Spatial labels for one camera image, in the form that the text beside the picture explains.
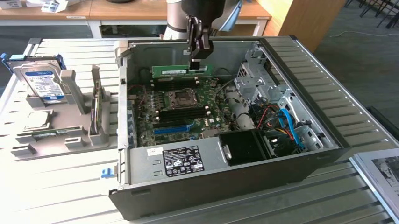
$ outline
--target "warning label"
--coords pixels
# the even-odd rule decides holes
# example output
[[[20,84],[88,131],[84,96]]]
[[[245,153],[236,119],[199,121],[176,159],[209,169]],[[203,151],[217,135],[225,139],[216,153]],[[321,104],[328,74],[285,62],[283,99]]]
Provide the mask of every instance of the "warning label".
[[[163,163],[168,177],[204,171],[199,146],[163,151]]]

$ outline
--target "metal table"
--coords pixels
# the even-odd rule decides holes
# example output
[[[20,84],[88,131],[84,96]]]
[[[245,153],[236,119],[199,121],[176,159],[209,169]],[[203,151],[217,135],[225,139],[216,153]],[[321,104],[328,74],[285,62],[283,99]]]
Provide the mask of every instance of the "metal table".
[[[83,92],[91,91],[91,64],[100,65],[101,82],[117,105],[117,66],[113,40],[57,39],[28,45],[35,56],[60,53],[76,70]],[[267,38],[312,98],[339,128],[352,150],[328,167],[316,170],[300,183],[231,198],[185,210],[147,217],[131,223],[391,223],[371,189],[348,162],[356,152],[399,147],[364,107],[301,46],[289,37]],[[25,88],[12,77],[5,89],[3,123],[17,121]],[[112,107],[111,129],[116,135],[117,107]],[[0,142],[7,130],[0,127]],[[0,150],[0,158],[11,154]],[[101,168],[117,161],[115,150],[67,154],[27,161],[1,161],[7,209],[4,223],[128,223],[107,195]]]

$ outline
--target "red cable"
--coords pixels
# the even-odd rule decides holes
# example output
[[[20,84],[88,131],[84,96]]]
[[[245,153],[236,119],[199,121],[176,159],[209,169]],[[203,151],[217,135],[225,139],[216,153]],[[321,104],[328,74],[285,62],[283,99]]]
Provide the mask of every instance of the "red cable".
[[[137,85],[137,84],[131,85],[131,87],[128,88],[128,91],[129,91],[133,87],[136,87],[136,86],[140,86],[140,87],[143,88],[143,92],[144,92],[143,100],[141,100],[140,103],[139,103],[139,106],[140,106],[141,103],[144,103],[144,99],[145,99],[145,97],[147,97],[147,91],[145,91],[145,86],[144,86],[144,85]]]
[[[265,110],[264,110],[264,112],[263,112],[263,115],[261,115],[261,118],[260,118],[260,121],[259,121],[259,124],[257,124],[257,127],[256,127],[256,128],[259,128],[260,125],[261,125],[261,121],[263,121],[263,118],[264,118],[264,116],[265,116],[265,112],[267,112],[267,110],[268,110],[268,107],[265,108]]]
[[[289,139],[291,139],[291,141],[293,140],[293,136],[292,136],[292,134],[289,133],[289,131],[284,128],[284,130],[285,130],[285,132],[287,132],[287,134],[288,134],[288,136],[289,136]]]

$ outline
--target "desk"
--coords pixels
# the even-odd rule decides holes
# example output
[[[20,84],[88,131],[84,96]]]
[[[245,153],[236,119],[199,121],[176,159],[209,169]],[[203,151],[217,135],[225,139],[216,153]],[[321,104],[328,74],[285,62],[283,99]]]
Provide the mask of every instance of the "desk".
[[[87,25],[91,5],[87,0],[59,13],[43,13],[40,7],[0,10],[0,26]]]
[[[261,36],[271,16],[257,2],[244,2],[236,24],[255,25],[253,35]],[[39,7],[0,10],[0,26],[88,25],[93,38],[101,38],[101,25],[165,25],[165,0],[136,0],[115,4],[87,0],[60,13],[43,13]]]

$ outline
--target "green ram module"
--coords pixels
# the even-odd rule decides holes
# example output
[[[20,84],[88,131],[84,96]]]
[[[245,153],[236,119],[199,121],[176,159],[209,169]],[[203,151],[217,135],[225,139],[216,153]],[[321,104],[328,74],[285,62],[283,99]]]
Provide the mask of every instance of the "green ram module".
[[[201,65],[199,70],[189,70],[185,65],[153,66],[152,78],[169,78],[169,77],[211,77],[212,66]]]

